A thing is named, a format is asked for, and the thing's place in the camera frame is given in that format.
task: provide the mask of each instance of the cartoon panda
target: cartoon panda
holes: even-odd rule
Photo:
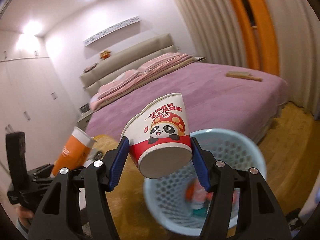
[[[160,138],[171,138],[179,141],[184,136],[185,125],[180,116],[171,112],[165,112],[153,120],[150,128],[148,144],[156,143]]]

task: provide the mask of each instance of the wall shelf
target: wall shelf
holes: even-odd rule
[[[131,25],[131,24],[134,24],[134,23],[137,23],[137,22],[140,22],[141,21],[141,18],[139,16],[136,16],[136,17],[133,17],[133,18],[130,18],[128,20],[125,20],[123,22],[120,22],[120,23],[117,23],[109,28],[106,28],[105,30],[91,36],[90,38],[86,39],[84,41],[84,46],[88,46],[89,44],[95,42],[96,40],[112,33],[112,32],[115,32],[121,28],[124,28],[128,25]]]

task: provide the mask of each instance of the panda eye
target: panda eye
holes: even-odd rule
[[[155,126],[154,128],[152,128],[152,130],[151,130],[150,133],[152,134],[152,133],[154,133],[154,132],[155,132],[156,130],[158,130],[158,129],[159,129],[159,126]]]
[[[174,128],[170,125],[166,125],[163,127],[163,130],[166,132],[166,133],[174,133]]]

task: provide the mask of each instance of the nightstand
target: nightstand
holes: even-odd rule
[[[201,62],[201,63],[207,63],[207,58],[206,57],[193,57],[196,62]]]
[[[78,122],[77,122],[77,126],[85,132],[85,129],[87,128],[87,125],[92,117],[93,112],[91,110],[89,110],[88,112],[83,113]]]

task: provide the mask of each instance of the blue gripper pad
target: blue gripper pad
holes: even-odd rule
[[[202,149],[195,137],[191,138],[191,148],[193,154],[192,163],[196,170],[200,185],[204,187],[206,191],[208,191],[211,187],[209,180],[209,169],[202,158]]]
[[[129,140],[127,137],[123,137],[116,149],[117,155],[110,168],[110,178],[108,182],[108,187],[111,191],[118,185],[122,170],[127,160],[129,153]]]

